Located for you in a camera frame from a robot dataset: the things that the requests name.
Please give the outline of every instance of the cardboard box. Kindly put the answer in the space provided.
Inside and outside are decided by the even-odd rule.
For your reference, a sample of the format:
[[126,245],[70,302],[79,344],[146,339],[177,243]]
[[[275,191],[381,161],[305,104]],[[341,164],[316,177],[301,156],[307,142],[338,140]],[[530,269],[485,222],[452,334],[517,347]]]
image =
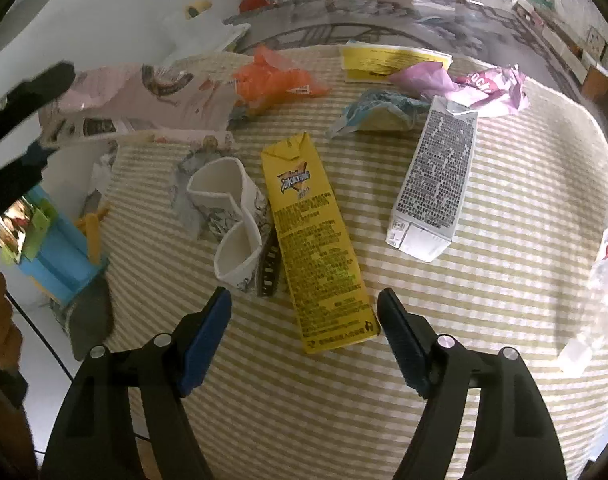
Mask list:
[[389,84],[389,75],[421,61],[439,61],[448,70],[452,60],[450,54],[412,46],[349,41],[341,47],[341,67],[348,82]]
[[386,243],[431,262],[450,245],[464,204],[478,112],[435,97],[390,215]]
[[379,334],[357,258],[310,136],[261,152],[281,256],[306,353]]

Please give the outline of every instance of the screw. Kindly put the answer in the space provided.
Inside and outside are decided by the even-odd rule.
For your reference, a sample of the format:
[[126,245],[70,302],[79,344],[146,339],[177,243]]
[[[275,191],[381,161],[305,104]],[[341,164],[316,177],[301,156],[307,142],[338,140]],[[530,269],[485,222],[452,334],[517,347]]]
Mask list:
[[102,345],[98,345],[91,348],[90,355],[92,359],[99,359],[104,355],[104,353],[106,353],[106,348],[104,348]]
[[516,361],[519,357],[519,352],[517,352],[516,349],[511,347],[504,348],[501,353],[504,354],[504,357],[506,357],[506,359],[510,359],[511,361]]
[[455,340],[450,335],[440,335],[437,338],[437,344],[442,348],[453,348]]
[[169,346],[173,338],[170,334],[160,334],[153,339],[153,343],[155,346],[159,346],[160,348],[163,346]]

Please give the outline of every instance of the yellow juice box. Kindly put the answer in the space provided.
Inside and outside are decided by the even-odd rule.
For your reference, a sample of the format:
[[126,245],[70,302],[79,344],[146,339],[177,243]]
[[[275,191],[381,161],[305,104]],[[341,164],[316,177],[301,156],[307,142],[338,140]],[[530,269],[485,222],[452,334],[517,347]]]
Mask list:
[[389,75],[421,61],[440,61],[448,70],[452,60],[450,54],[411,46],[351,41],[341,47],[341,67],[349,82],[388,83]]
[[261,152],[290,297],[306,353],[379,334],[351,240],[307,133]]

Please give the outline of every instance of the beige striped fabric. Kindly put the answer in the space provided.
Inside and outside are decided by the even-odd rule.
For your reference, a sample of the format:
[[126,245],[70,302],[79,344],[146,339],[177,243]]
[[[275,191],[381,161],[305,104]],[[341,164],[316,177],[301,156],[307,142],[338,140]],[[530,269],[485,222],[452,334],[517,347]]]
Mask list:
[[[389,212],[420,132],[328,141],[328,125],[368,86],[343,81],[335,46],[284,53],[333,91],[275,107],[234,129],[250,176],[263,187],[261,149],[308,131],[373,304],[391,286],[437,333],[471,349],[519,349],[551,412],[568,476],[575,478],[608,416],[608,343],[581,379],[564,380],[554,363],[579,323],[578,296],[608,202],[608,147],[595,121],[533,80],[526,83],[528,110],[479,120],[455,238],[426,264],[385,243]],[[229,76],[249,60],[224,53],[181,66]],[[482,67],[455,59],[451,72]],[[187,152],[168,144],[119,148],[108,193],[112,208],[102,227],[115,319],[109,344],[116,351],[171,331],[219,285],[212,270],[215,244],[190,239],[170,207],[169,176]],[[447,478],[463,475],[477,402],[471,392]],[[424,402],[405,386],[383,335],[306,356],[282,280],[270,299],[233,291],[228,330],[204,385],[184,406],[218,479],[388,480]]]

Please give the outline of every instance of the pink plastic bag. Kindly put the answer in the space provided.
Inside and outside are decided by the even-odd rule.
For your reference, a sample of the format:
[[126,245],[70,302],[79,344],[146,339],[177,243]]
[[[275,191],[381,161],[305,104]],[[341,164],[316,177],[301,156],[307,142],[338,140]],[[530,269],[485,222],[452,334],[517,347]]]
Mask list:
[[499,117],[525,110],[529,104],[523,89],[525,79],[515,65],[473,72],[453,81],[439,61],[422,61],[388,76],[391,83],[405,92],[419,94],[428,101],[436,95],[443,96],[479,110],[479,117]]
[[[114,132],[113,121],[122,120],[149,128],[223,131],[237,99],[232,82],[207,73],[135,64],[87,70],[39,110],[41,142],[59,146]],[[90,121],[103,123],[85,128]]]

